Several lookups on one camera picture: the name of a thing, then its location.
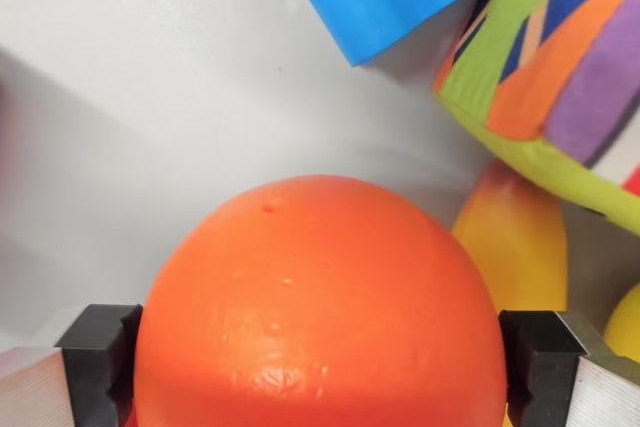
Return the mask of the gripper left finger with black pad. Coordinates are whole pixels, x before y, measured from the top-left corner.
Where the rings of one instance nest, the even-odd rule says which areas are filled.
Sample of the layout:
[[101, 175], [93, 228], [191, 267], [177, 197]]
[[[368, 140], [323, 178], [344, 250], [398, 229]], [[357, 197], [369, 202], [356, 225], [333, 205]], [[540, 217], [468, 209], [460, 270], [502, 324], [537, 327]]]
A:
[[143, 307], [90, 304], [51, 346], [1, 353], [3, 426], [135, 426]]

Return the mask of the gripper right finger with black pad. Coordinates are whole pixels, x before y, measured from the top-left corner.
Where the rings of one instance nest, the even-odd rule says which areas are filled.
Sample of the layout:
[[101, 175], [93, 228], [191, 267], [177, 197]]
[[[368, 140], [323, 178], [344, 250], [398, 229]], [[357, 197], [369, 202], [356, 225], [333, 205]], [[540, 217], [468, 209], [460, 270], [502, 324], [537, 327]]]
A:
[[639, 425], [639, 363], [614, 353], [581, 315], [499, 314], [514, 426]]

